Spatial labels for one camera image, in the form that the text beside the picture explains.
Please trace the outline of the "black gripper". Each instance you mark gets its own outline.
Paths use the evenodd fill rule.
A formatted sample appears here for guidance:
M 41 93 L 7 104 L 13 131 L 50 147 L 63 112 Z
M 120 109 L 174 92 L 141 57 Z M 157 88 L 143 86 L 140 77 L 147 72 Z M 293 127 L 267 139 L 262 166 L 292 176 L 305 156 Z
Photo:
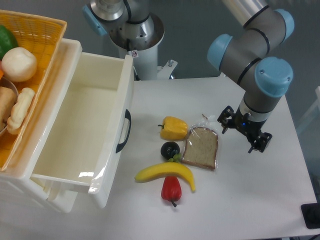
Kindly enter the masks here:
M 266 120 L 253 121 L 250 119 L 250 112 L 241 113 L 240 107 L 234 112 L 231 106 L 227 106 L 217 118 L 221 124 L 224 134 L 228 129 L 236 129 L 244 135 L 250 143 L 248 153 L 252 151 L 264 152 L 273 135 L 268 132 L 262 132 L 262 127 Z

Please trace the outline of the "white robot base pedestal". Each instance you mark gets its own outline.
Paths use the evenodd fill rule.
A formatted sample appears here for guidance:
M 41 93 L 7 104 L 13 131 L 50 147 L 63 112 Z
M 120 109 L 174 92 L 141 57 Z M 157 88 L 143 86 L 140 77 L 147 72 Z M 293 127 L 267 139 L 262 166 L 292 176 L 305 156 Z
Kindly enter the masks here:
M 141 23 L 125 22 L 109 32 L 111 41 L 118 49 L 119 57 L 133 58 L 133 72 L 136 81 L 170 80 L 178 62 L 170 59 L 163 66 L 158 65 L 158 46 L 165 35 L 161 19 L 153 13 Z

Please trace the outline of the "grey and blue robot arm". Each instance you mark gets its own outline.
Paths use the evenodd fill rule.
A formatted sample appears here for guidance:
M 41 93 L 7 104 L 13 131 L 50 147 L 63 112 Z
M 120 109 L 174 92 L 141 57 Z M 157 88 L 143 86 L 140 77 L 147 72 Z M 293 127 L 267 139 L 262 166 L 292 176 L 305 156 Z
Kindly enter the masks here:
M 210 45 L 207 60 L 244 91 L 237 110 L 226 107 L 218 117 L 224 130 L 236 129 L 251 145 L 263 152 L 272 135 L 262 126 L 280 98 L 287 92 L 293 69 L 288 62 L 269 56 L 294 31 L 291 14 L 273 10 L 263 0 L 226 0 L 224 5 L 242 25 L 239 39 L 228 34 L 218 36 Z M 82 13 L 95 31 L 109 35 L 120 57 L 133 58 L 137 80 L 169 77 L 169 66 L 158 65 L 158 45 L 164 37 L 164 25 L 150 12 L 147 0 L 92 0 Z

